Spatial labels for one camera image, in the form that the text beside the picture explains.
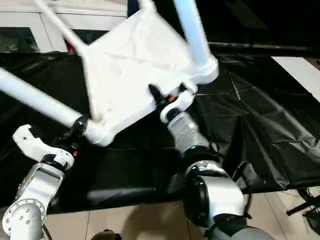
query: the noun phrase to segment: white cabinet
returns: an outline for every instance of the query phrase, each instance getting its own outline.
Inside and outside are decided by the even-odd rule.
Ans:
[[[125,16],[66,13],[58,13],[57,15],[87,44],[92,43],[94,40],[126,20]],[[56,51],[66,52],[66,41],[60,31],[49,22],[45,15],[41,14],[41,19],[53,48]]]
[[[54,0],[50,6],[87,44],[127,16],[127,0]],[[68,51],[61,32],[32,0],[0,0],[0,53]]]
[[[0,52],[53,51],[39,13],[0,12]]]

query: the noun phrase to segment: glass panel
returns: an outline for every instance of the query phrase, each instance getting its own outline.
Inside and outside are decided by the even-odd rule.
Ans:
[[[0,27],[0,53],[38,53],[29,27]]]
[[[109,32],[106,30],[82,30],[82,29],[72,29],[75,34],[81,38],[86,44],[91,44],[98,38],[100,38],[105,33]]]

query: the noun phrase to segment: tile floor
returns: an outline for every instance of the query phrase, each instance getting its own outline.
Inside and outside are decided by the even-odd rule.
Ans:
[[[318,187],[312,191],[320,194]],[[264,229],[276,240],[320,240],[301,213],[286,215],[286,210],[302,202],[294,190],[254,194],[249,224]],[[124,240],[203,239],[199,228],[185,217],[181,202],[49,215],[46,226],[53,240],[90,240],[104,229],[120,233]],[[0,231],[0,240],[6,239]]]

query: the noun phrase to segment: black cable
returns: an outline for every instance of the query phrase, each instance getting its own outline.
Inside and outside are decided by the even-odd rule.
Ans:
[[[46,225],[43,224],[42,229],[43,229],[46,237],[48,238],[48,240],[52,240],[52,237],[51,237],[50,232],[49,232],[48,228],[46,227]]]
[[[251,194],[251,191],[250,191],[249,181],[244,175],[244,170],[245,170],[245,168],[246,168],[246,166],[248,164],[249,164],[248,161],[242,162],[240,164],[240,166],[235,170],[235,172],[234,172],[234,174],[232,176],[232,180],[236,182],[241,177],[243,179],[244,183],[245,183],[246,191],[247,191],[247,194],[248,194],[248,199],[247,199],[245,207],[244,207],[244,215],[248,219],[251,219],[252,217],[249,215],[249,209],[251,207],[252,194]]]

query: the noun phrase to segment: black plastic sheet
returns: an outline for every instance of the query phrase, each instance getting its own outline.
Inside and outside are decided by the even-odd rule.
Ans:
[[[188,111],[225,156],[223,166],[229,174],[249,163],[244,175],[254,193],[320,184],[320,103],[270,57],[217,58],[219,77],[199,87]],[[90,114],[83,68],[75,54],[1,54],[0,66]],[[50,144],[67,129],[3,93],[0,112],[4,207],[35,163],[13,142],[14,131],[23,124],[35,125]],[[120,132],[106,148],[85,144],[50,212],[181,199],[183,185],[176,182],[180,161],[172,137],[152,113]]]

